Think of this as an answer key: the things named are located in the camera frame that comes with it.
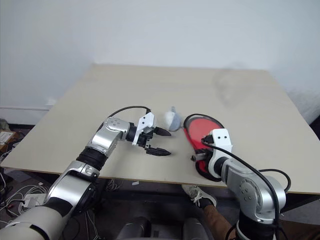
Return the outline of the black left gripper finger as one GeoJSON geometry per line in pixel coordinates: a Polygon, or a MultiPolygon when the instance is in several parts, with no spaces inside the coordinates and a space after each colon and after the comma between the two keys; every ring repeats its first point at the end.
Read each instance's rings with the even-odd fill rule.
{"type": "Polygon", "coordinates": [[[171,133],[168,130],[163,129],[161,127],[155,127],[153,132],[159,136],[165,136],[165,137],[171,136],[171,133]]]}
{"type": "Polygon", "coordinates": [[[163,157],[163,156],[169,156],[171,152],[163,149],[163,148],[153,148],[153,147],[146,147],[145,152],[148,155],[153,155],[153,156],[158,156],[158,157],[163,157]]]}

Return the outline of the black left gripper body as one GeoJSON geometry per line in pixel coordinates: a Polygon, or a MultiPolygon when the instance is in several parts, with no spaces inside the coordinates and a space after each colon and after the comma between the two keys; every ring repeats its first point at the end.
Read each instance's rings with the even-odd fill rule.
{"type": "Polygon", "coordinates": [[[153,127],[144,128],[138,136],[138,146],[144,149],[149,149],[151,147],[149,141],[153,138],[153,134],[153,127]]]}

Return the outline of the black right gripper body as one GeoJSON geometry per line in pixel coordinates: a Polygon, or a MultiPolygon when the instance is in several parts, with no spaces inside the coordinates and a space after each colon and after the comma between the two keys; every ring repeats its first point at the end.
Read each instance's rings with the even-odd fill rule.
{"type": "Polygon", "coordinates": [[[210,147],[197,148],[190,157],[191,161],[198,165],[206,165],[213,156],[213,149],[210,147]]]}

